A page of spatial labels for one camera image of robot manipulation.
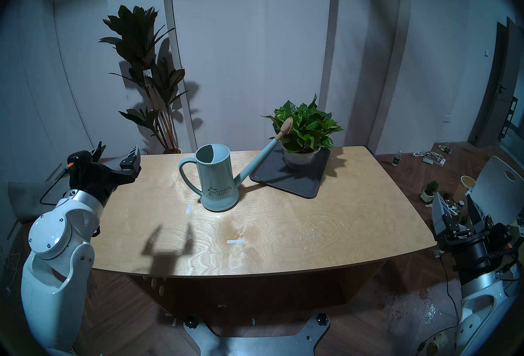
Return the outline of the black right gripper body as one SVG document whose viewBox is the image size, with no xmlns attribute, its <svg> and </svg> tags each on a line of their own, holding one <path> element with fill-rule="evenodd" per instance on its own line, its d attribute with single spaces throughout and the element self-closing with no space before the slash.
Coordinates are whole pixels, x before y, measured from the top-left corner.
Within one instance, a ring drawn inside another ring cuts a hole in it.
<svg viewBox="0 0 524 356">
<path fill-rule="evenodd" d="M 434 235 L 439 249 L 451 253 L 455 261 L 460 284 L 494 271 L 501 263 L 495 253 L 503 249 L 501 234 L 484 231 L 474 233 L 470 229 L 442 232 Z"/>
</svg>

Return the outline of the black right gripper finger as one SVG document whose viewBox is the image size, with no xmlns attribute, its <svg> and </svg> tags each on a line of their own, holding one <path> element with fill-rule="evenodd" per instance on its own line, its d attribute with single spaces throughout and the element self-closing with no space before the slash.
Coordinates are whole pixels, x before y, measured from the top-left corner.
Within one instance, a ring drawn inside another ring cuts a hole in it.
<svg viewBox="0 0 524 356">
<path fill-rule="evenodd" d="M 470 194 L 468 194 L 468 215 L 474 233 L 487 232 L 494 227 L 490 215 L 482 216 Z"/>
<path fill-rule="evenodd" d="M 439 192 L 434 194 L 432 201 L 432 231 L 435 237 L 446 235 L 453 230 L 450 222 L 453 221 L 448 205 Z"/>
</svg>

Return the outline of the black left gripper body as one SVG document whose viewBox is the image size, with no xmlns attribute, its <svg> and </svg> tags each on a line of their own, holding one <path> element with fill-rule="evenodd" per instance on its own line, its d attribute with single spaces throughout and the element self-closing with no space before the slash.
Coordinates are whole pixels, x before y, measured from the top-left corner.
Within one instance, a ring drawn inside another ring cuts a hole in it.
<svg viewBox="0 0 524 356">
<path fill-rule="evenodd" d="M 71 190 L 91 195 L 104 208 L 117 187 L 133 183 L 140 171 L 141 166 L 136 164 L 114 170 L 100 163 L 69 161 L 69 185 Z"/>
</svg>

